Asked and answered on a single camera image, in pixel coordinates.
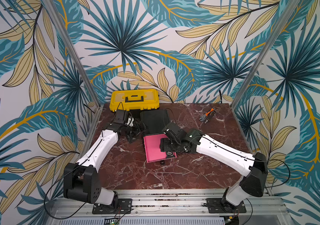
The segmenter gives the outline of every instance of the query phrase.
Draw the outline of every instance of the tropical leaf wallpaper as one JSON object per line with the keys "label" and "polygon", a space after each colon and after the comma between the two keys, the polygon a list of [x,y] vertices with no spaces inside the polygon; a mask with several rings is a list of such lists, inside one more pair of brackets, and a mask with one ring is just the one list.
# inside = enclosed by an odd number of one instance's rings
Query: tropical leaf wallpaper
{"label": "tropical leaf wallpaper", "polygon": [[[55,1],[72,42],[77,1]],[[95,104],[40,0],[0,0],[0,224],[42,224],[43,200],[62,195],[65,165],[81,152]]]}
{"label": "tropical leaf wallpaper", "polygon": [[[297,225],[320,224],[320,0],[300,13],[304,2],[287,23],[298,26],[285,26],[235,109],[252,150],[289,166],[289,181],[273,192]],[[288,178],[284,164],[268,168],[269,187]]]}
{"label": "tropical leaf wallpaper", "polygon": [[[232,102],[290,0],[54,0],[100,102]],[[42,224],[95,109],[40,0],[0,0],[0,224]],[[320,224],[320,0],[301,0],[235,114],[295,224]],[[267,182],[285,181],[270,162]]]}
{"label": "tropical leaf wallpaper", "polygon": [[221,92],[229,103],[288,1],[87,0],[73,43],[100,102],[129,80],[131,89],[157,89],[161,102],[219,102]]}

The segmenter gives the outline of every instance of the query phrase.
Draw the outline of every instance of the red marble surface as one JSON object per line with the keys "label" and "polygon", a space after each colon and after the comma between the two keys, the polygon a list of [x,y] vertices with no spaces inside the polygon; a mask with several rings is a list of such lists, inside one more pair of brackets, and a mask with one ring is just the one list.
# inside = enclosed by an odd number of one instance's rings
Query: red marble surface
{"label": "red marble surface", "polygon": [[[199,117],[216,108],[216,115],[207,124]],[[171,108],[177,124],[188,131],[195,127],[210,137],[235,149],[248,152],[238,124],[228,104],[160,104]],[[113,119],[114,113],[105,104],[93,142],[101,128]],[[202,154],[178,154],[177,158],[146,163],[141,137],[129,144],[121,137],[109,151],[99,170],[101,185],[107,189],[170,189],[170,188],[226,188],[233,185],[240,174],[231,167]]]}

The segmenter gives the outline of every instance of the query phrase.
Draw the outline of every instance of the yellow toolbox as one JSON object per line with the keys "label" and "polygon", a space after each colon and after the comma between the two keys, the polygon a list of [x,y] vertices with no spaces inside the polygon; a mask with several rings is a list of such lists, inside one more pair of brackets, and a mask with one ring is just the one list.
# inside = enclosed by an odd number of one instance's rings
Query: yellow toolbox
{"label": "yellow toolbox", "polygon": [[114,91],[111,95],[110,110],[117,109],[157,109],[159,107],[158,91],[155,89]]}

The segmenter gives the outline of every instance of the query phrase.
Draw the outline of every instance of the wire cutters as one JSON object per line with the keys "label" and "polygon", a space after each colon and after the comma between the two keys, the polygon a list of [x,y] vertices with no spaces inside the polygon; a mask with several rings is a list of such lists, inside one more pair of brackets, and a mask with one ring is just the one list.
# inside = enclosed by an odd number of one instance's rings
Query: wire cutters
{"label": "wire cutters", "polygon": [[212,108],[210,111],[202,115],[199,120],[201,122],[207,123],[209,119],[211,119],[214,116],[214,114],[215,114],[215,108]]}

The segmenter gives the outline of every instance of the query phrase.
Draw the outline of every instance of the mounting plate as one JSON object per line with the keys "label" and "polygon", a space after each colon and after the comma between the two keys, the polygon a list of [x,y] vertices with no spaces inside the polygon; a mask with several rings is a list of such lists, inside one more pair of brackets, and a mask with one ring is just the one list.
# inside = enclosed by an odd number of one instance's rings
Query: mounting plate
{"label": "mounting plate", "polygon": [[[221,199],[222,198],[207,198],[206,199],[207,209],[209,210],[209,213],[234,214],[234,212],[228,212],[228,211],[224,210],[224,208],[222,206],[220,206]],[[243,201],[241,201],[240,204],[236,206],[236,208],[238,208],[239,213],[246,213],[246,208],[245,208]]]}
{"label": "mounting plate", "polygon": [[94,204],[93,214],[129,214],[133,200],[131,198],[119,198],[117,209],[111,208],[108,205]]}

